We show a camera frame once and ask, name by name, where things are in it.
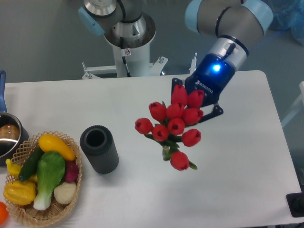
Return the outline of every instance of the yellow bell pepper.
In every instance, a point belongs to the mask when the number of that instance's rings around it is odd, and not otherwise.
[[[75,160],[76,156],[73,150],[56,135],[44,134],[38,139],[38,144],[43,152],[56,151],[68,162]]]
[[[17,165],[17,164],[13,164],[11,159],[7,159],[5,160],[5,163],[8,167],[8,172],[10,175],[12,175],[14,178],[18,179],[18,175],[20,173],[20,170],[21,170],[21,166]],[[37,175],[32,175],[28,181],[30,182],[34,182],[34,183],[37,183],[38,181],[38,178],[37,178]]]
[[[11,181],[4,186],[3,196],[12,203],[28,205],[36,197],[36,185],[30,181]]]

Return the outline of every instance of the metal pot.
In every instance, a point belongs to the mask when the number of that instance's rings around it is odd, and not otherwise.
[[[5,166],[5,160],[12,158],[20,144],[29,138],[20,120],[7,113],[4,101],[5,77],[5,71],[0,71],[0,166]]]

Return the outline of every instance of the tulip bouquet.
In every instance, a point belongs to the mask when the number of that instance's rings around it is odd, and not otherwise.
[[[196,125],[202,118],[204,112],[200,107],[204,94],[202,90],[195,90],[188,95],[183,85],[175,85],[170,106],[166,107],[164,102],[153,102],[149,105],[152,118],[159,123],[153,126],[148,118],[140,118],[135,122],[135,129],[159,143],[162,146],[163,160],[170,161],[177,170],[189,167],[197,169],[187,155],[179,150],[177,143],[182,142],[191,147],[200,141],[200,131],[191,129],[185,132],[185,128]]]

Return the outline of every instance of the pot handle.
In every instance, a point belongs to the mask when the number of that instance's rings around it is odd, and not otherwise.
[[[5,71],[0,71],[0,113],[6,113],[6,105],[4,101],[4,88],[5,88]]]

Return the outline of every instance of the tulip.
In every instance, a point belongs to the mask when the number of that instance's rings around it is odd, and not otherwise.
[[[186,125],[194,125],[203,117],[204,112],[198,108],[187,108],[185,109],[182,119]]]
[[[194,90],[188,96],[188,108],[200,108],[203,104],[205,93],[202,90]]]
[[[169,130],[162,124],[158,124],[152,129],[153,138],[156,141],[163,142],[169,136]]]
[[[171,104],[182,103],[184,106],[187,105],[188,95],[187,90],[183,85],[175,85],[173,93],[171,95]]]
[[[154,120],[157,120],[159,122],[164,121],[166,119],[166,107],[162,105],[159,102],[154,102],[149,105],[149,110],[151,113],[151,116]]]
[[[173,168],[180,171],[189,168],[189,159],[187,155],[180,151],[175,152],[171,156],[170,163],[173,166]]]
[[[168,129],[174,135],[182,134],[185,130],[186,124],[180,118],[175,118],[169,121]]]
[[[169,119],[181,118],[184,113],[185,106],[182,103],[171,104],[166,111]]]
[[[153,128],[153,125],[148,118],[141,118],[135,122],[135,129],[140,134],[147,134],[152,130],[152,128]]]
[[[197,144],[201,139],[200,131],[197,129],[191,129],[185,132],[182,137],[181,141],[184,143],[185,146],[194,146]]]

